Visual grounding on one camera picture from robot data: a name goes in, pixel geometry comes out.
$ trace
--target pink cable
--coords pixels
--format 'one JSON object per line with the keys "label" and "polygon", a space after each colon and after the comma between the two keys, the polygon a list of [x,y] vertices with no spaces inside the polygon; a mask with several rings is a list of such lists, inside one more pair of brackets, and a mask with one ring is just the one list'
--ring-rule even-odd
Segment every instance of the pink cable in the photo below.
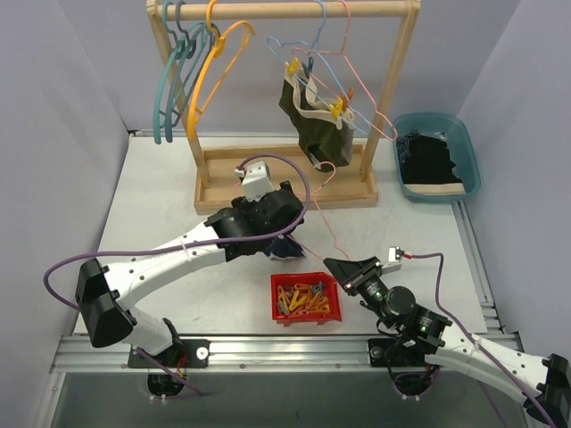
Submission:
{"label": "pink cable", "polygon": [[[321,218],[323,218],[323,221],[325,222],[327,229],[329,229],[329,233],[331,234],[331,236],[333,236],[334,239],[334,246],[337,250],[339,250],[340,252],[343,253],[343,255],[345,256],[345,258],[347,258],[348,260],[351,260],[351,257],[349,257],[349,254],[347,254],[347,252],[341,248],[341,245],[339,245],[339,240],[337,239],[337,235],[335,234],[335,232],[333,231],[333,228],[331,227],[331,224],[329,223],[329,220],[327,220],[327,217],[325,217],[325,214],[323,212],[323,210],[321,210],[321,207],[319,207],[318,204],[318,198],[317,198],[317,193],[327,184],[329,183],[333,177],[335,177],[335,174],[337,173],[337,167],[335,166],[335,164],[333,164],[332,162],[329,162],[327,160],[324,160],[323,162],[318,163],[317,165],[314,165],[314,168],[318,168],[321,165],[329,165],[330,167],[333,168],[333,173],[327,178],[327,180],[325,180],[325,183],[323,183],[320,187],[318,187],[315,192],[313,192],[311,194],[311,196],[313,196],[313,202],[315,202],[315,206],[319,211],[319,214],[321,215]],[[292,238],[293,241],[295,241],[296,243],[300,244],[305,250],[309,251],[311,254],[313,254],[315,257],[317,257],[318,259],[323,260],[322,257],[320,257],[318,254],[316,254],[314,251],[310,250],[308,247],[306,247],[305,245],[303,245],[302,243],[296,241],[291,235],[290,237]]]}
{"label": "pink cable", "polygon": [[318,198],[317,198],[317,193],[327,184],[329,183],[333,177],[335,177],[335,174],[337,173],[337,168],[335,167],[335,165],[332,162],[329,161],[323,161],[318,163],[317,165],[315,165],[315,168],[320,167],[321,165],[329,165],[330,167],[333,168],[333,174],[331,174],[331,176],[329,176],[329,178],[327,180],[325,180],[325,183],[323,183],[320,187],[317,188],[317,190],[315,192],[313,192],[311,194],[311,196],[313,196],[313,201],[315,202],[315,206],[317,207],[319,214],[321,214],[321,218],[323,218],[323,221],[325,221],[325,224],[327,225],[327,229],[329,229],[329,232],[331,233],[331,236],[333,236],[333,239],[335,241],[335,247],[337,250],[339,250],[340,252],[343,253],[343,255],[345,256],[345,258],[347,258],[348,260],[351,260],[351,257],[349,257],[349,254],[347,254],[345,252],[345,250],[343,248],[341,248],[341,246],[338,243],[338,239],[337,239],[337,235],[335,234],[335,232],[333,231],[333,228],[331,227],[331,224],[329,223],[329,221],[327,220],[327,217],[325,217],[325,214],[323,213],[323,211],[321,210],[321,207],[319,207],[318,204]]}
{"label": "pink cable", "polygon": [[294,241],[295,243],[297,243],[300,247],[302,247],[304,250],[309,251],[311,254],[313,254],[315,257],[317,257],[318,259],[320,259],[321,261],[323,261],[323,257],[321,257],[318,253],[316,253],[314,250],[312,250],[311,248],[309,248],[308,246],[300,243],[297,239],[295,239],[293,236],[288,235],[287,236],[289,239],[291,239],[292,241]]}
{"label": "pink cable", "polygon": [[[346,48],[347,48],[347,40],[349,39],[349,29],[351,28],[351,9],[349,9],[349,5],[345,2],[345,0],[339,0],[341,3],[343,3],[343,5],[345,6],[345,9],[347,10],[347,26],[345,27],[345,35],[343,36],[343,45],[341,47],[341,51],[339,52],[332,52],[332,51],[318,51],[315,49],[310,49],[310,50],[305,50],[302,47],[298,47],[298,46],[294,46],[292,48],[292,54],[294,53],[294,51],[300,51],[303,52],[306,55],[309,54],[325,54],[325,55],[334,55],[334,56],[342,56],[345,59],[345,62],[347,62],[347,65],[349,66],[349,68],[351,69],[353,75],[357,78],[357,80],[359,81],[361,87],[363,88],[363,90],[365,91],[365,93],[368,96],[368,99],[373,103],[373,105],[375,106],[375,113],[377,115],[379,115],[380,117],[382,117],[386,123],[388,123],[388,125],[391,127],[391,129],[393,130],[393,134],[394,136],[388,136],[387,134],[385,134],[381,129],[379,129],[377,126],[375,126],[375,124],[371,123],[371,127],[373,129],[375,129],[379,134],[381,134],[383,137],[385,137],[386,139],[388,139],[391,142],[396,141],[396,139],[399,136],[399,133],[397,132],[396,128],[394,127],[393,123],[381,112],[378,110],[378,105],[377,102],[375,101],[375,97],[373,97],[373,95],[370,93],[370,91],[367,89],[367,87],[365,86],[365,83],[363,82],[363,80],[360,78],[359,73],[357,73],[357,71],[355,70],[355,68],[353,67],[351,61],[349,60],[349,58],[347,57],[347,54],[345,53]],[[326,90],[328,90],[331,94],[333,94],[333,96],[337,96],[337,94],[335,92],[333,92],[333,90],[327,86],[325,83],[323,83],[315,74],[310,73],[310,76],[312,76],[315,81],[317,81],[318,83],[320,83]]]}

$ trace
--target wooden stand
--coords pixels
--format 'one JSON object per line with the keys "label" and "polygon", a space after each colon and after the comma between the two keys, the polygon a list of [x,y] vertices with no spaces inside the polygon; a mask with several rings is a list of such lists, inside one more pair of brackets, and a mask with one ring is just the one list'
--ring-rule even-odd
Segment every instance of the wooden stand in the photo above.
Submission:
{"label": "wooden stand", "polygon": [[[420,10],[420,0],[383,0],[383,1],[355,1],[348,2],[352,17],[386,17],[400,16],[401,25],[394,43],[393,55],[385,75],[385,83],[378,101],[378,109],[389,112],[394,92],[401,75],[402,65],[406,56],[412,32]],[[343,18],[347,16],[345,7],[340,2],[325,2],[327,17]],[[159,48],[163,63],[166,65],[172,46],[169,35],[162,26],[162,5],[159,0],[147,0],[146,8],[151,21],[154,38]],[[246,3],[246,4],[215,4],[212,8],[211,18],[220,20],[243,19],[284,19],[284,18],[319,18],[323,14],[318,3]],[[204,20],[206,16],[205,4],[184,4],[180,9],[182,21]],[[169,6],[167,19],[176,19],[175,6]],[[180,79],[174,81],[173,64],[169,74],[170,84],[180,87]],[[182,122],[186,130],[187,106],[182,104],[186,99],[183,94],[177,106],[183,111]],[[373,123],[382,129],[384,120],[376,115]],[[371,171],[371,163],[379,140],[379,133],[372,130],[365,146],[353,146],[352,165],[339,168],[335,178],[319,193],[319,206],[323,208],[357,208],[371,207],[377,204],[378,192],[375,178]],[[247,156],[262,152],[283,154],[299,165],[310,179],[311,189],[315,189],[325,181],[325,175],[316,171],[309,163],[301,149],[294,144],[229,147],[224,149],[205,149],[200,146],[197,135],[189,136],[194,161],[197,167],[196,190],[194,194],[194,207],[199,214],[211,214],[220,208],[229,206],[230,201],[239,196],[236,187],[235,166]],[[272,174],[272,181],[290,180],[295,192],[302,192],[299,178],[291,168],[277,160],[267,160]]]}

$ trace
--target white wall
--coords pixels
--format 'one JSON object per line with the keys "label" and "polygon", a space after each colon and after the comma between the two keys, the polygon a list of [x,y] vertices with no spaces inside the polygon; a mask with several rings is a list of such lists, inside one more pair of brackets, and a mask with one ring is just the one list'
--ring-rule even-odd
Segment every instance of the white wall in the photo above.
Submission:
{"label": "white wall", "polygon": [[[146,17],[145,1],[59,2],[128,129],[151,128],[162,64]],[[518,3],[519,0],[423,0],[390,116],[425,110],[456,114]],[[267,48],[266,37],[312,40],[318,23],[254,21],[258,36],[228,75],[203,116],[199,131],[293,133],[289,119],[277,106],[283,66]],[[379,79],[385,74],[398,23],[396,18],[353,21],[349,55],[375,97],[380,92]],[[228,22],[220,25],[224,29]],[[322,48],[340,46],[343,33],[344,21],[331,20],[323,32]],[[239,38],[235,34],[228,40],[227,53],[219,60],[221,65],[209,74],[210,82],[234,55]],[[333,64],[347,86],[358,85],[346,65]],[[316,63],[318,75],[327,77],[324,69]],[[373,110],[361,92],[353,105],[372,116]]]}
{"label": "white wall", "polygon": [[42,275],[97,246],[128,135],[55,0],[3,2],[0,39],[0,425],[28,427],[74,315]]}
{"label": "white wall", "polygon": [[501,320],[571,358],[571,3],[523,0],[461,109],[482,174],[470,219]]}

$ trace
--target red tray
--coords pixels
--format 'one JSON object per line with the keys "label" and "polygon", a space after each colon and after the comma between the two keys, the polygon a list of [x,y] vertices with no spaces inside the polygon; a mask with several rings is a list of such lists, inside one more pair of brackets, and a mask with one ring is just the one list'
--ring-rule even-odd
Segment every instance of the red tray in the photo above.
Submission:
{"label": "red tray", "polygon": [[[329,314],[282,315],[277,310],[277,288],[281,285],[323,284],[323,294],[329,298]],[[271,276],[271,317],[278,324],[288,327],[292,323],[317,321],[322,325],[332,319],[342,321],[337,281],[325,272],[310,272],[307,274],[277,274]]]}

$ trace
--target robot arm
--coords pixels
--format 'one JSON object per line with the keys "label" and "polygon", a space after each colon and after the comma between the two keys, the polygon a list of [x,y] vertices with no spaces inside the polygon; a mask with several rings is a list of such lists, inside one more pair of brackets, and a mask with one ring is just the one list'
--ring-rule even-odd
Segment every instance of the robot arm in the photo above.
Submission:
{"label": "robot arm", "polygon": [[[400,267],[402,254],[398,247],[391,249],[390,269]],[[372,310],[380,323],[398,332],[396,341],[403,343],[405,352],[424,355],[427,364],[451,368],[505,392],[531,417],[545,423],[537,406],[522,392],[523,386],[557,427],[568,427],[571,368],[565,358],[527,355],[463,331],[463,326],[418,305],[409,289],[386,287],[381,275],[387,269],[375,257],[362,261],[325,259],[324,263],[349,295],[359,295],[363,306]]]}
{"label": "robot arm", "polygon": [[302,212],[302,203],[288,182],[274,190],[265,162],[237,169],[244,197],[220,210],[194,229],[158,249],[179,246],[180,251],[131,258],[102,266],[97,259],[80,268],[76,292],[89,339],[96,348],[125,342],[141,348],[163,364],[180,358],[181,342],[172,323],[152,317],[136,304],[150,293],[198,269],[218,265],[266,250],[274,238],[193,246],[221,238],[266,235],[289,226]]}

